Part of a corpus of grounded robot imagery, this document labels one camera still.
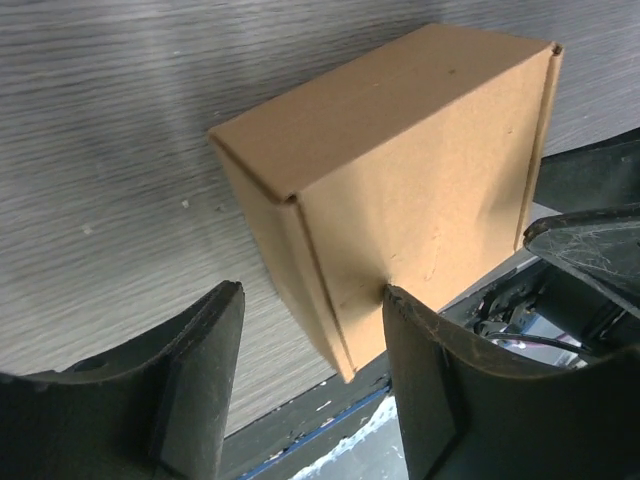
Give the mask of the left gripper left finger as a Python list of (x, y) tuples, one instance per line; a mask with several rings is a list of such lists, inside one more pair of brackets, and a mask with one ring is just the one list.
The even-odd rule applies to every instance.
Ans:
[(1, 377), (5, 479), (213, 479), (245, 311), (224, 281), (70, 368)]

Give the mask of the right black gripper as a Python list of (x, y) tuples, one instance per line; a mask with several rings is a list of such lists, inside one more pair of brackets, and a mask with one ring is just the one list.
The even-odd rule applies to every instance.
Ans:
[(462, 296), (462, 325), (560, 368), (637, 346), (638, 201), (637, 128), (544, 157), (534, 202), (567, 214), (533, 222), (524, 246), (555, 267), (534, 261), (472, 289)]

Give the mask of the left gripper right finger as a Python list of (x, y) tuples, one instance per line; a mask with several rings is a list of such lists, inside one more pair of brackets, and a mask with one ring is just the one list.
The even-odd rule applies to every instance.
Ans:
[(503, 349), (400, 287), (383, 324), (412, 479), (635, 479), (639, 350), (580, 369)]

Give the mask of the large cardboard box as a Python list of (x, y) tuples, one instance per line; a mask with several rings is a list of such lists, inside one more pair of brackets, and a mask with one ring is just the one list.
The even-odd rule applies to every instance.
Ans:
[(210, 130), (272, 281), (351, 381), (382, 291), (438, 310), (515, 253), (563, 47), (429, 24)]

